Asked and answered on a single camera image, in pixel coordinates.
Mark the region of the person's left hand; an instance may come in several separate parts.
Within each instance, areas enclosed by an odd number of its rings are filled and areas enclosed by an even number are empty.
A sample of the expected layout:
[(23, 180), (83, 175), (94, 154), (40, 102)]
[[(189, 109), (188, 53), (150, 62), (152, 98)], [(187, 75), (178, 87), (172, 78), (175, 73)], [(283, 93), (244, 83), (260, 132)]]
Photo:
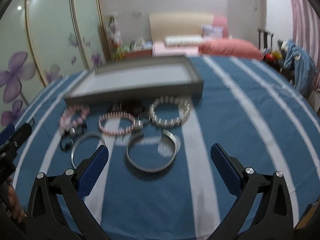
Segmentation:
[(12, 178), (8, 177), (7, 178), (7, 184), (8, 184), (8, 200), (10, 205), (12, 206), (12, 216), (14, 219), (17, 219), (18, 224), (21, 222), (25, 221), (26, 214), (23, 209), (23, 207), (20, 204), (20, 200), (16, 194), (15, 189), (12, 186)]

